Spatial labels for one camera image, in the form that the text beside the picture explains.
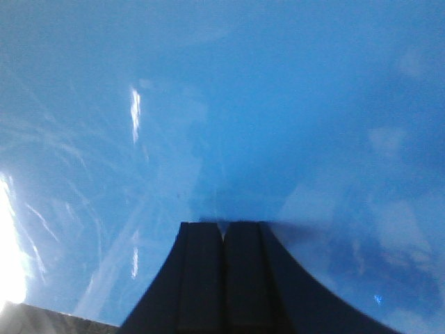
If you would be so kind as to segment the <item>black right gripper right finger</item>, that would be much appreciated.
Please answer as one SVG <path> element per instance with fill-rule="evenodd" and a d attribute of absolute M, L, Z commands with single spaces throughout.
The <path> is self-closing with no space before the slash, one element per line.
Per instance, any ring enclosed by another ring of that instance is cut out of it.
<path fill-rule="evenodd" d="M 309 274 L 260 222 L 225 236 L 228 333 L 394 333 Z"/>

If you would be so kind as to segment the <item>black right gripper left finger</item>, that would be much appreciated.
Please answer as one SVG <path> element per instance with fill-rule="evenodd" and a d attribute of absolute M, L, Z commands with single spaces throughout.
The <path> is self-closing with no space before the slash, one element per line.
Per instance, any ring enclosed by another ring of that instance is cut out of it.
<path fill-rule="evenodd" d="M 223 241 L 215 223 L 182 223 L 161 270 L 121 333 L 221 333 Z"/>

